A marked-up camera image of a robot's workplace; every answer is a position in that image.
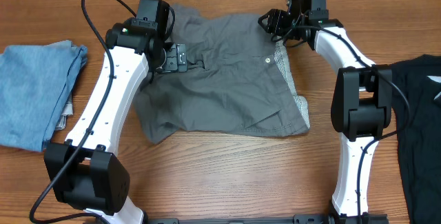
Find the grey shorts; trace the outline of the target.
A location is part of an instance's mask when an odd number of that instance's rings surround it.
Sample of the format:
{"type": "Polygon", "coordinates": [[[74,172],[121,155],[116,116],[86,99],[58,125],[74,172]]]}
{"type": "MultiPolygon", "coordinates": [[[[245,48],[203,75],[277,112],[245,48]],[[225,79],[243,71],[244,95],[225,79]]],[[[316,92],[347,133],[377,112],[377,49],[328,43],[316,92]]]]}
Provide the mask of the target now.
{"type": "Polygon", "coordinates": [[[294,85],[287,50],[258,25],[258,15],[215,19],[174,6],[171,39],[186,47],[186,72],[157,74],[134,97],[144,135],[160,143],[178,130],[248,136],[309,131],[308,103],[294,85]]]}

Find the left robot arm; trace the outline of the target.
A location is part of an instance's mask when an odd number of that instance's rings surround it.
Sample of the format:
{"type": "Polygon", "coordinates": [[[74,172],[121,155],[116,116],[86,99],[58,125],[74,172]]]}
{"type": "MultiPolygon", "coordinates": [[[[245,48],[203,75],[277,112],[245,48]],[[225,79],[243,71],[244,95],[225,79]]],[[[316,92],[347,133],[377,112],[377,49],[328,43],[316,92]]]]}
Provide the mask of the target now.
{"type": "Polygon", "coordinates": [[[134,95],[155,74],[187,71],[185,45],[168,39],[174,10],[163,0],[140,0],[132,18],[115,23],[104,37],[103,67],[80,119],[63,143],[50,143],[44,162],[50,184],[30,210],[53,191],[57,201],[78,210],[76,217],[98,223],[147,223],[128,196],[130,175],[118,160],[121,130],[134,95]]]}

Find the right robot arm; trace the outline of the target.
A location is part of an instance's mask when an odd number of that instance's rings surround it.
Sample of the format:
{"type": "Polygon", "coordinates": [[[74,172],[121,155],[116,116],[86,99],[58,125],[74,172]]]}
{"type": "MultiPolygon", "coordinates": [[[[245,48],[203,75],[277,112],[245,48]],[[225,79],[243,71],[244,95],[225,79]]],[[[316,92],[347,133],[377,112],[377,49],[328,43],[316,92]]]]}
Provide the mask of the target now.
{"type": "Polygon", "coordinates": [[[286,0],[287,10],[271,9],[258,19],[273,42],[304,43],[337,75],[331,123],[340,137],[338,180],[327,223],[387,223],[369,213],[367,190],[378,139],[391,122],[391,69],[376,65],[350,41],[327,0],[286,0]]]}

